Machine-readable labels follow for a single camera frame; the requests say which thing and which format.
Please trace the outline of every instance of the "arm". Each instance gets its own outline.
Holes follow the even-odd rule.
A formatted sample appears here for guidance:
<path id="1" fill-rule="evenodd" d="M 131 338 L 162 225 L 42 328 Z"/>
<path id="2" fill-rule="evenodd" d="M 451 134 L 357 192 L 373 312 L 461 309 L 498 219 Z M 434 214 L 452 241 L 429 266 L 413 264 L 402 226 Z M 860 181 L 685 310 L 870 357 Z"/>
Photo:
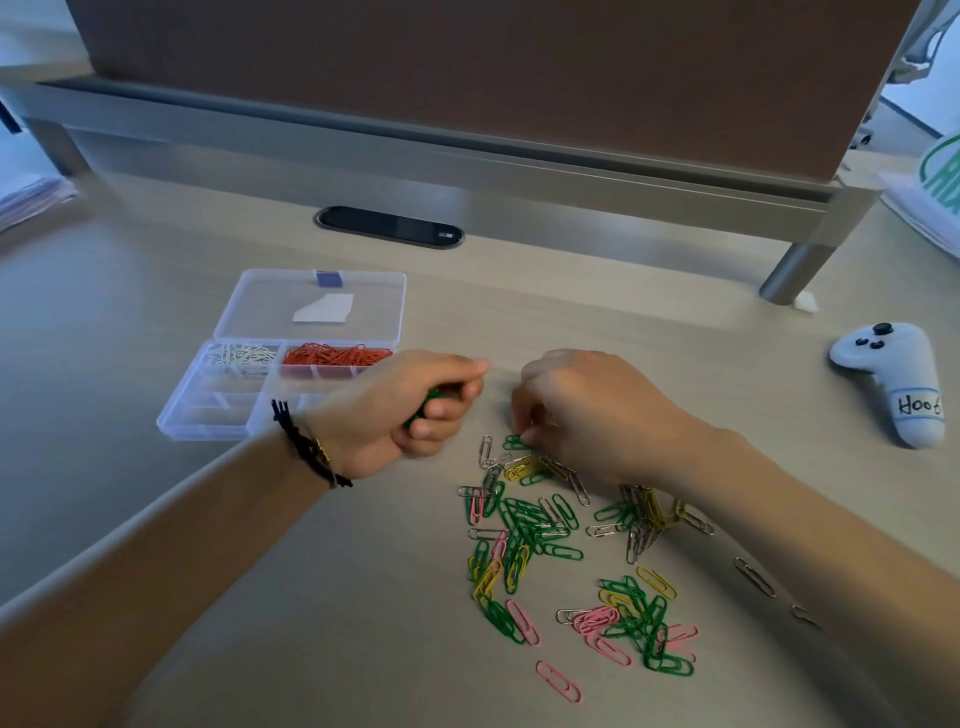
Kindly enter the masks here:
<path id="1" fill-rule="evenodd" d="M 517 431 L 574 469 L 700 507 L 910 717 L 960 713 L 960 582 L 698 420 L 617 356 L 548 352 L 514 391 Z"/>
<path id="2" fill-rule="evenodd" d="M 438 452 L 480 395 L 487 366 L 396 354 L 330 395 L 307 424 L 337 473 L 372 475 L 403 454 Z M 450 382 L 464 382 L 460 396 L 431 400 L 426 419 L 404 430 L 427 391 Z M 100 725 L 329 489 L 269 428 L 0 608 L 3 722 Z"/>

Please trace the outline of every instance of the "forearm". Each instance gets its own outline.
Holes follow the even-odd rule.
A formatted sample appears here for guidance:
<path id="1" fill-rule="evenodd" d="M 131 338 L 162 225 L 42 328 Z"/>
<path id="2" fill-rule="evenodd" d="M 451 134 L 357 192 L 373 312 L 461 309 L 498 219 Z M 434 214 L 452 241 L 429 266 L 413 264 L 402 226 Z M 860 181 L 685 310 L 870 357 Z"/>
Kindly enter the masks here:
<path id="1" fill-rule="evenodd" d="M 808 488 L 729 432 L 676 484 L 779 580 L 912 716 L 960 698 L 960 582 Z"/>
<path id="2" fill-rule="evenodd" d="M 99 725 L 328 489 L 271 432 L 0 608 L 5 722 Z"/>

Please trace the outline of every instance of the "black bracelet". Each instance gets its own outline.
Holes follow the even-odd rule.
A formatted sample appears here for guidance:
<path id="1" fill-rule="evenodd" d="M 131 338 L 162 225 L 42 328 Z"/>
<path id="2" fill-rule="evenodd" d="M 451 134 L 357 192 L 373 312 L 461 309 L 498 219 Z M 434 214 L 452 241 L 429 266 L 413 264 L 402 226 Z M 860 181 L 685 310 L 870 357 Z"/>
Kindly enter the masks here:
<path id="1" fill-rule="evenodd" d="M 274 421 L 283 427 L 283 431 L 287 433 L 287 439 L 293 443 L 300 460 L 309 465 L 310 470 L 314 473 L 329 480 L 331 485 L 352 488 L 352 480 L 336 474 L 329 467 L 330 461 L 320 443 L 300 434 L 300 429 L 294 425 L 294 420 L 290 416 L 290 406 L 285 401 L 278 402 L 276 400 L 270 400 L 270 404 L 274 407 Z"/>

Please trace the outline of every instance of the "brown partition panel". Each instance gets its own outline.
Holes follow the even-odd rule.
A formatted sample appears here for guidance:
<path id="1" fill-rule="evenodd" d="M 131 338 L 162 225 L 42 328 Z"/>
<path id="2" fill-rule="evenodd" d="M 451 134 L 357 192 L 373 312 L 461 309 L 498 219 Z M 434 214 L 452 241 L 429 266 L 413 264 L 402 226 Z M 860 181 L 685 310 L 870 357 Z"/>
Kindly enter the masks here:
<path id="1" fill-rule="evenodd" d="M 103 76 L 820 180 L 917 0 L 68 0 Z"/>

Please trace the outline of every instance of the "white game controller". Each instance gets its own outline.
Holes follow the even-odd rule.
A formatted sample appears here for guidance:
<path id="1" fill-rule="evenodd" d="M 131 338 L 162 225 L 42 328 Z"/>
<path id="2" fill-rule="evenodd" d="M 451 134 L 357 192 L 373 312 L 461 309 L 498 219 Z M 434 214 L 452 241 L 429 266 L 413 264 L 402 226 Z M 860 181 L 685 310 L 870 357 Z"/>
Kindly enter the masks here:
<path id="1" fill-rule="evenodd" d="M 937 365 L 922 328 L 913 324 L 858 328 L 830 347 L 830 360 L 874 374 L 886 392 L 897 433 L 911 448 L 932 448 L 944 439 L 947 426 Z"/>

